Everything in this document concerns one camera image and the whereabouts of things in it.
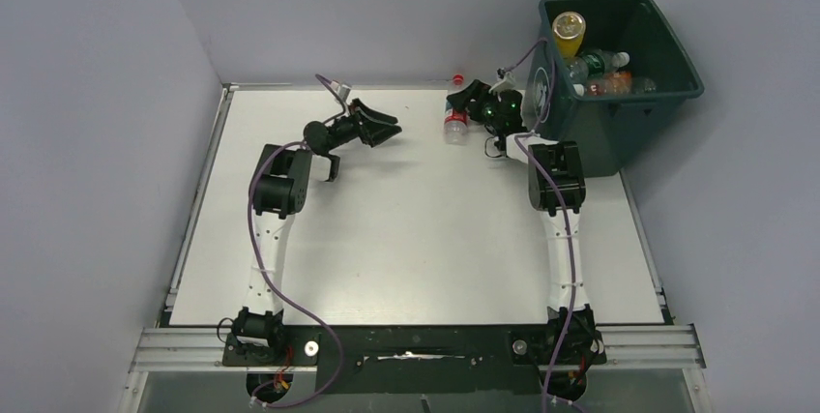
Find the screw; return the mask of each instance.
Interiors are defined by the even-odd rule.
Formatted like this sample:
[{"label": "screw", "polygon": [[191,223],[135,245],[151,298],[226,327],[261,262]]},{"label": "screw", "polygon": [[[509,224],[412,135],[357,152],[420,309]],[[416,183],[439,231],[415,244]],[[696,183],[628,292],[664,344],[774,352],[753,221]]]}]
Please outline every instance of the screw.
[{"label": "screw", "polygon": [[516,340],[512,343],[512,353],[515,355],[526,355],[527,354],[527,342],[524,340]]},{"label": "screw", "polygon": [[315,340],[308,340],[305,344],[305,355],[315,357],[319,353],[319,344]]}]

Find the white table surface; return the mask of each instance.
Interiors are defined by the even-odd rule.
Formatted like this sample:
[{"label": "white table surface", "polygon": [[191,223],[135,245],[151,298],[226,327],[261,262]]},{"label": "white table surface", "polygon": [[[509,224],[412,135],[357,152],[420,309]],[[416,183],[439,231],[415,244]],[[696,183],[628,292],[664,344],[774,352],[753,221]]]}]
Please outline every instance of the white table surface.
[{"label": "white table surface", "polygon": [[[307,204],[288,241],[283,291],[330,324],[543,323],[548,269],[523,163],[483,154],[486,134],[444,144],[445,91],[353,91],[403,133],[371,149],[313,158]],[[237,91],[225,122],[171,315],[213,325],[242,306],[253,260],[248,183],[265,143],[301,139],[338,106],[326,91]],[[662,316],[619,176],[587,179],[580,256],[598,323]],[[287,308],[286,324],[314,324]]]}]

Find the water bottle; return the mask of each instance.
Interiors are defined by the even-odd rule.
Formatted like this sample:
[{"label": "water bottle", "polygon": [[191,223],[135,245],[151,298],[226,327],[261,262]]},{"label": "water bottle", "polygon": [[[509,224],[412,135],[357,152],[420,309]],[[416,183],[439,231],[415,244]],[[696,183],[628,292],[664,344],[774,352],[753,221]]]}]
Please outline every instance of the water bottle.
[{"label": "water bottle", "polygon": [[587,81],[587,96],[621,96],[628,94],[632,89],[632,75],[630,72],[616,72],[604,77],[594,77]]},{"label": "water bottle", "polygon": [[[464,76],[456,74],[450,81],[447,95],[460,92],[464,87]],[[467,143],[467,112],[455,111],[450,101],[444,106],[444,141],[448,144],[464,145]]]},{"label": "water bottle", "polygon": [[632,79],[633,94],[651,94],[658,91],[658,85],[649,77],[634,77]]},{"label": "water bottle", "polygon": [[567,62],[570,70],[570,81],[583,84],[590,77],[601,76],[617,71],[630,62],[626,52],[607,52],[599,48],[589,48]]}]

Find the wire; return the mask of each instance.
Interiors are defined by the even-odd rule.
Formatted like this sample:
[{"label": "wire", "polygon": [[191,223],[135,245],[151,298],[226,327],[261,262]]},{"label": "wire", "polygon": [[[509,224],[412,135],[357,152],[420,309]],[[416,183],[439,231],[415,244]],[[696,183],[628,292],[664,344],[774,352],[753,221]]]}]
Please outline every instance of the wire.
[{"label": "wire", "polygon": [[223,318],[217,324],[217,339],[222,343],[228,343],[227,340],[222,340],[222,338],[220,337],[220,329],[222,329],[222,323],[224,323],[225,321],[230,321],[231,325],[233,325],[233,319],[231,319],[231,318]]},{"label": "wire", "polygon": [[277,382],[281,384],[284,382],[284,372],[290,368],[290,365],[293,363],[293,346],[287,346],[287,357],[284,361],[284,366],[277,372]]},{"label": "wire", "polygon": [[[521,57],[520,60],[515,62],[514,65],[509,65],[506,68],[500,69],[499,72],[501,74],[505,74],[505,73],[509,73],[509,72],[515,70],[516,68],[518,68],[518,66],[521,65],[522,63],[524,63],[524,60],[526,60],[527,57],[529,57],[535,51],[536,47],[538,47],[538,44],[541,44],[541,43],[549,44],[549,39],[547,37],[538,38],[536,40],[536,42],[533,44],[533,46],[530,47],[529,50],[527,50],[527,53],[525,53],[524,56]],[[555,89],[555,73],[556,73],[555,59],[552,56],[551,51],[549,53],[549,63],[551,65],[551,73],[549,75],[549,93],[546,95],[546,100],[544,101],[544,109],[542,110],[542,114],[539,116],[538,122],[536,123],[536,126],[533,128],[533,131],[538,128],[538,125],[542,125],[542,124],[546,123],[546,119],[549,117],[549,107],[550,107],[550,103],[552,102],[552,91],[553,91],[553,89]]]},{"label": "wire", "polygon": [[502,73],[509,73],[509,72],[511,72],[512,70],[515,70],[516,68],[518,68],[518,66],[519,66],[519,65],[521,65],[522,63],[524,63],[524,60],[526,60],[526,59],[527,59],[527,57],[529,57],[529,56],[530,56],[530,54],[531,54],[531,53],[533,53],[533,51],[535,51],[536,47],[537,47],[537,46],[538,46],[538,44],[540,44],[540,43],[549,43],[549,39],[548,39],[547,37],[538,38],[538,40],[536,41],[536,43],[535,43],[535,44],[533,44],[533,46],[532,46],[532,47],[530,47],[530,49],[529,49],[529,50],[527,50],[527,53],[525,53],[525,54],[524,54],[524,56],[523,56],[523,57],[521,57],[521,59],[520,59],[520,60],[518,60],[517,62],[515,62],[515,64],[514,64],[514,65],[509,65],[508,67],[506,67],[506,68],[502,68],[502,69],[501,69],[501,70],[499,70],[499,71],[500,71],[500,72],[502,72]]},{"label": "wire", "polygon": [[334,116],[328,118],[327,120],[325,120],[325,123],[327,123],[329,121],[332,121],[332,120],[335,120],[339,116],[342,116],[345,113],[347,113],[347,104],[341,99],[339,94],[336,91],[333,90],[333,82],[330,79],[328,79],[327,77],[325,77],[325,76],[323,76],[319,73],[314,74],[314,76],[316,76],[316,79],[318,79],[319,82],[321,82],[322,85],[325,86],[325,89],[327,89],[328,92],[333,94],[334,98],[336,99],[336,102],[338,102],[338,104],[341,105],[341,112],[339,114],[334,115]]},{"label": "wire", "polygon": [[[519,65],[521,65],[521,63],[524,62],[524,60],[527,59],[527,57],[530,56],[531,53],[533,53],[533,51],[536,49],[538,44],[540,44],[540,43],[549,44],[549,42],[550,42],[550,39],[548,37],[538,38],[538,40],[533,44],[532,47],[530,47],[529,50],[527,50],[527,53],[525,53],[524,56],[521,57],[520,60],[515,62],[514,65],[511,65],[509,67],[501,69],[501,71],[503,73],[509,73],[512,70],[516,69]],[[553,90],[555,89],[555,57],[553,57],[552,55],[550,55],[550,62],[552,63],[552,67],[551,67],[552,68],[552,74],[551,74],[551,77],[549,79],[549,92],[547,93],[546,100],[544,101],[542,114],[539,116],[539,119],[538,119],[539,124],[546,121],[546,118],[549,115],[549,108],[552,104],[552,93],[553,93]],[[564,326],[561,328],[561,333],[558,336],[558,340],[556,340],[556,342],[555,342],[555,348],[552,349],[552,356],[549,359],[549,365],[546,367],[546,376],[545,376],[544,381],[543,381],[541,406],[542,406],[542,412],[545,413],[548,409],[548,404],[549,404],[549,392],[547,391],[547,388],[549,386],[549,378],[552,375],[552,371],[555,369],[555,361],[558,358],[558,352],[561,350],[561,345],[564,343],[564,338],[567,336],[567,331],[570,329],[570,323],[572,321],[572,310],[575,307],[575,249],[574,249],[574,246],[572,245],[572,233],[571,233],[571,227],[570,227],[570,214],[567,213],[567,202],[564,200],[564,196],[561,195],[561,191],[558,189],[558,186],[555,184],[555,181],[552,180],[552,177],[549,176],[549,173],[547,173],[546,169],[544,169],[543,166],[541,166],[541,164],[538,162],[538,160],[536,160],[535,156],[533,156],[533,154],[530,153],[530,151],[527,150],[526,147],[524,147],[524,144],[521,143],[522,138],[534,135],[535,134],[535,129],[536,128],[533,128],[528,133],[519,134],[519,135],[513,137],[512,139],[515,141],[515,144],[518,146],[518,148],[521,150],[521,152],[523,152],[524,154],[527,155],[527,159],[529,160],[529,162],[532,163],[535,166],[535,168],[539,171],[541,176],[543,176],[543,178],[546,180],[547,184],[549,184],[549,187],[552,189],[552,191],[555,192],[555,196],[558,197],[558,203],[561,205],[561,212],[564,215],[564,223],[565,223],[565,227],[567,229],[567,244],[570,248],[570,275],[571,275],[571,280],[572,280],[571,289],[570,289],[570,304],[569,304],[569,308],[567,309],[567,318],[564,321]],[[578,405],[574,404],[573,402],[569,402],[568,400],[564,400],[563,398],[558,398],[558,397],[555,397],[555,396],[552,396],[552,397],[553,397],[553,401],[560,400],[560,401],[563,401],[563,402],[566,402],[566,403],[570,404],[571,406],[576,407],[577,409],[580,409],[580,407]]]},{"label": "wire", "polygon": [[[328,79],[327,77],[325,77],[321,74],[316,74],[316,79],[318,79],[319,82],[321,82],[322,85],[325,86],[325,89],[327,89],[331,94],[333,94],[333,96],[336,98],[337,102],[339,104],[341,104],[341,107],[342,107],[342,111],[340,113],[337,113],[336,115],[328,118],[327,120],[325,120],[323,122],[323,124],[326,124],[330,121],[335,120],[337,117],[344,115],[345,112],[347,111],[347,105],[344,104],[341,97],[330,86],[330,84],[331,84],[330,79]],[[287,150],[291,147],[300,147],[300,148],[306,148],[307,149],[307,146],[306,146],[304,140],[288,142],[287,144],[284,144],[284,145],[280,146],[277,150],[274,151],[273,154],[270,155],[270,157],[268,157],[267,160],[265,160],[262,163],[261,166],[259,166],[259,169],[256,170],[255,173],[253,173],[253,178],[250,180],[250,187],[248,189],[249,196],[248,196],[248,211],[247,211],[247,213],[248,213],[248,233],[250,234],[250,244],[253,247],[253,255],[256,258],[256,264],[258,265],[259,273],[262,275],[262,278],[265,280],[265,283],[268,284],[268,287],[271,288],[271,291],[274,294],[276,294],[277,297],[279,297],[283,302],[290,305],[291,307],[293,307],[295,310],[301,312],[302,314],[306,315],[307,317],[309,317],[310,319],[315,321],[319,326],[321,326],[325,331],[328,332],[328,335],[330,335],[331,339],[333,339],[333,341],[336,344],[336,347],[338,349],[338,366],[336,367],[336,370],[334,370],[334,373],[331,375],[330,379],[328,379],[327,382],[325,382],[325,384],[322,387],[315,390],[309,396],[307,396],[305,398],[302,398],[302,399],[299,399],[299,400],[294,400],[294,401],[291,401],[290,403],[285,403],[285,404],[270,404],[270,405],[266,404],[266,406],[271,407],[271,408],[289,408],[291,406],[297,406],[297,405],[307,403],[307,402],[313,400],[314,398],[319,397],[322,393],[327,391],[333,385],[334,382],[336,382],[336,380],[338,379],[339,374],[341,373],[341,369],[344,367],[344,347],[342,346],[341,339],[338,337],[338,334],[336,333],[336,331],[334,331],[333,328],[331,328],[330,325],[328,323],[326,323],[322,318],[316,316],[316,314],[314,314],[312,311],[306,309],[305,307],[302,307],[301,305],[297,304],[296,302],[290,300],[279,289],[277,289],[277,287],[271,281],[270,276],[268,276],[268,274],[270,272],[265,269],[265,263],[262,260],[262,253],[259,250],[259,244],[256,242],[256,234],[253,231],[253,196],[256,194],[256,187],[259,185],[259,180],[262,178],[262,173],[264,173],[265,171],[268,170],[268,168],[274,162],[274,159],[276,157],[278,157],[282,152],[284,152],[285,150]],[[262,402],[259,401],[256,398],[256,395],[262,389],[274,386],[276,384],[276,382],[277,382],[277,377],[274,376],[274,379],[272,379],[268,382],[264,382],[264,383],[259,384],[258,386],[256,386],[256,388],[253,389],[253,392],[250,393],[251,402],[256,401],[257,403],[262,404]]]}]

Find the gray wall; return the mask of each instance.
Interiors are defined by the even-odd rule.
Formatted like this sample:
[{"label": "gray wall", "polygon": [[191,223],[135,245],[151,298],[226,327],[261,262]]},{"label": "gray wall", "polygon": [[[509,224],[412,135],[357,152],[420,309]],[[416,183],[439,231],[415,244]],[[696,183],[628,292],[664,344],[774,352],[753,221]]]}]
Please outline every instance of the gray wall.
[{"label": "gray wall", "polygon": [[113,411],[219,81],[177,0],[0,0],[0,88],[0,411]]},{"label": "gray wall", "polygon": [[222,81],[490,78],[541,22],[539,0],[180,1]]},{"label": "gray wall", "polygon": [[818,0],[657,0],[706,93],[630,179],[718,412],[818,411]]}]

